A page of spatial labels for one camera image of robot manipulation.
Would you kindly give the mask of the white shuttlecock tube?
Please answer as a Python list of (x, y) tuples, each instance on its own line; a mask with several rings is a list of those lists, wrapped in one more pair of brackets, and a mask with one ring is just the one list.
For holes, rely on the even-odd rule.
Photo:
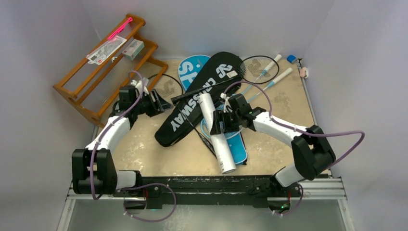
[[(207, 124), (207, 129), (211, 132), (214, 125), (214, 112), (216, 111), (212, 97), (209, 93), (204, 93), (199, 96), (199, 105)], [(218, 165), (221, 174), (229, 174), (236, 170), (232, 154), (230, 152), (226, 137), (223, 133), (215, 131), (210, 134), (210, 139), (215, 150)]]

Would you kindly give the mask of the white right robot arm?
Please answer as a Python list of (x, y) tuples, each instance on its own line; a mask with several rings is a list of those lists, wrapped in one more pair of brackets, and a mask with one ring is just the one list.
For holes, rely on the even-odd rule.
[(283, 195), (298, 181), (313, 180), (335, 162), (335, 154), (319, 126), (298, 126), (270, 115), (264, 108), (252, 108), (242, 94), (228, 97), (226, 104), (226, 111), (205, 109), (211, 118), (207, 123), (211, 136), (248, 128), (291, 148), (293, 163), (279, 170), (270, 183), (274, 195)]

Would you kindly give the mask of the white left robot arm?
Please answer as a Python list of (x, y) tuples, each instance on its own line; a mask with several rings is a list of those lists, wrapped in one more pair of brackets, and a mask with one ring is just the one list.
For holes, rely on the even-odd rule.
[(139, 172), (117, 170), (112, 153), (139, 115), (153, 117), (173, 105), (155, 89), (147, 91), (132, 85), (120, 87), (115, 104), (99, 135), (85, 148), (72, 153), (72, 187), (76, 194), (98, 196), (125, 189), (130, 196), (137, 197), (143, 192), (143, 183), (137, 180)]

